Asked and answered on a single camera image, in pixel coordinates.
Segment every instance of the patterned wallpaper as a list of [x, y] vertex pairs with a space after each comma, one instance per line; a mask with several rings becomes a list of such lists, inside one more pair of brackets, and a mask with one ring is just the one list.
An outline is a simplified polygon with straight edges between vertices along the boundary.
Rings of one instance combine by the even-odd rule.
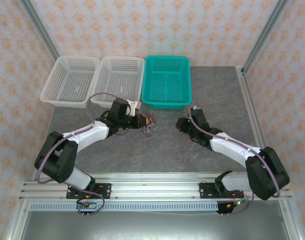
[[31, 0], [60, 55], [243, 67], [278, 0]]
[[296, 193], [305, 227], [305, 0], [290, 0], [247, 76], [266, 143]]
[[53, 106], [39, 95], [54, 61], [18, 0], [0, 0], [0, 240], [32, 177]]

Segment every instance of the marble surface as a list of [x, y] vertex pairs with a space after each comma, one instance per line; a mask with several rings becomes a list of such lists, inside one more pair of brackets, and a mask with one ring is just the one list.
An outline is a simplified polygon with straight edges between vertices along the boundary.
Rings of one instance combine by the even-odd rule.
[[[255, 138], [234, 67], [191, 67], [192, 99], [203, 110], [211, 127], [255, 146]], [[92, 104], [96, 117], [106, 110]], [[150, 112], [142, 105], [143, 114]], [[77, 155], [76, 167], [87, 173], [135, 172], [224, 172], [244, 168], [230, 158], [190, 140], [176, 129], [183, 110], [154, 109], [156, 131], [145, 135], [130, 129], [126, 135], [113, 135], [84, 148]], [[56, 107], [49, 131], [77, 130], [91, 121], [83, 108]]]

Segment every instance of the teal plastic basket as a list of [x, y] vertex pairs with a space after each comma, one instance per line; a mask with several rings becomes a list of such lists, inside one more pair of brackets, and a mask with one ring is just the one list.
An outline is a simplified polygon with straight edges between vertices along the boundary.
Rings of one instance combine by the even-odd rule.
[[190, 63], [183, 56], [146, 58], [141, 100], [152, 109], [183, 109], [192, 102]]

